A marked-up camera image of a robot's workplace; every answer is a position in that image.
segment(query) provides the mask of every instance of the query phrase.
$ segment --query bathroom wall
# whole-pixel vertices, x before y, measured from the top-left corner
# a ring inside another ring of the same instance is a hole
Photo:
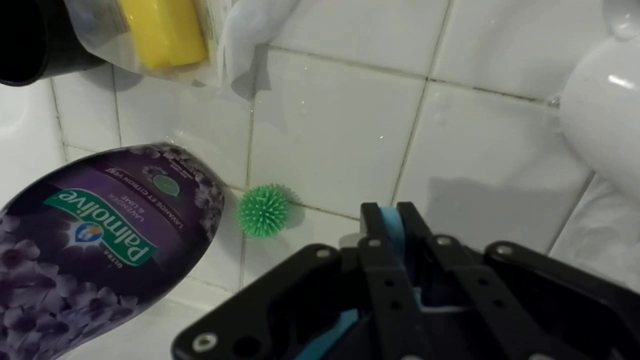
[[[600,7],[301,0],[259,51],[254,99],[111,66],[55,78],[61,135],[53,105],[34,115],[45,120],[28,120],[38,128],[21,139],[56,150],[25,179],[61,163],[60,136],[69,160],[167,137],[188,147],[230,188],[217,239],[191,274],[225,291],[305,244],[336,245],[357,231],[365,201],[413,201],[435,231],[476,248],[504,239],[549,252],[591,172],[548,125],[547,99],[609,36]],[[29,156],[2,164],[27,167]],[[268,183],[291,190],[291,224],[274,240],[245,238],[236,198]]]

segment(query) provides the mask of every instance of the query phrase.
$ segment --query spiky ball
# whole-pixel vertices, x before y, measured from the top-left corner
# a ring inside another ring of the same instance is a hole
[[[238,222],[252,238],[278,234],[287,222],[289,201],[275,185],[258,186],[247,192],[238,207]]]

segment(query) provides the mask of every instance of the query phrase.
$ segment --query screw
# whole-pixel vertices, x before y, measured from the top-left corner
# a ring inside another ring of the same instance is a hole
[[[214,348],[216,344],[218,344],[218,337],[211,332],[205,332],[193,339],[191,347],[195,352],[205,352]]]
[[[438,245],[442,246],[451,245],[451,239],[449,238],[438,238],[438,241],[436,242],[438,243]]]
[[[545,354],[533,354],[529,356],[529,360],[554,360],[554,358]]]
[[[327,249],[320,249],[320,250],[318,250],[318,251],[316,252],[316,255],[317,255],[319,258],[328,258],[328,257],[329,257],[329,255],[331,255],[331,252],[330,252],[329,250],[327,250]]]
[[[498,248],[496,249],[498,251],[498,254],[500,255],[511,255],[513,254],[513,249],[505,246],[505,245],[500,245],[498,246]]]

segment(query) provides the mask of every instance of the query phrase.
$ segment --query purple bottle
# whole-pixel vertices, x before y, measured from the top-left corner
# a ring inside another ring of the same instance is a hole
[[[50,360],[165,296],[209,247],[219,182],[184,149],[69,164],[0,211],[0,360]]]

